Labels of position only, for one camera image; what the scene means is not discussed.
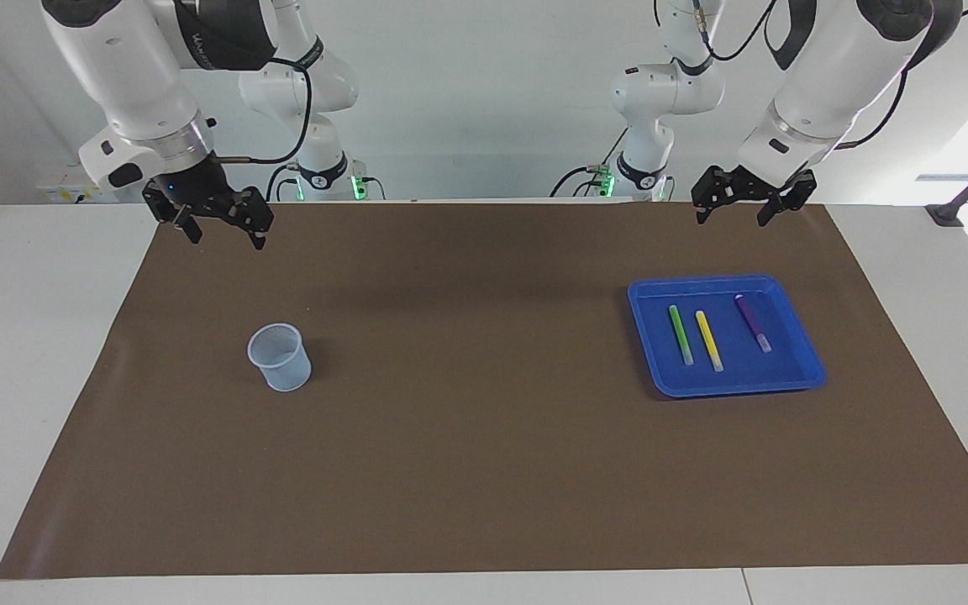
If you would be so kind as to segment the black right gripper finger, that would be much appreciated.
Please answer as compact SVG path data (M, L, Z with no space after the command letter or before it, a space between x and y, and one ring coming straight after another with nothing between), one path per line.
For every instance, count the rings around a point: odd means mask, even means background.
M245 230L257 251L265 248L266 235L273 219L274 213L266 203L264 193L257 187L247 187L239 193L239 226Z
M193 217L192 208L188 204L176 206L176 210L172 212L171 223L174 229L181 231L193 245L198 245L203 238L203 230Z

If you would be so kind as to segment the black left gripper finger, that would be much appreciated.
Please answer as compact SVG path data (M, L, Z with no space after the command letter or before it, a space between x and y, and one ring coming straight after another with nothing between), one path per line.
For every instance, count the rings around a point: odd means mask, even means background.
M767 226L777 214L802 210L804 204L818 187L817 177L815 177L813 170L802 170L787 185L788 187L783 188L765 188L765 203L757 213L759 226Z
M731 173L719 166L707 168L691 189L691 202L699 225L705 224L714 210L736 203Z

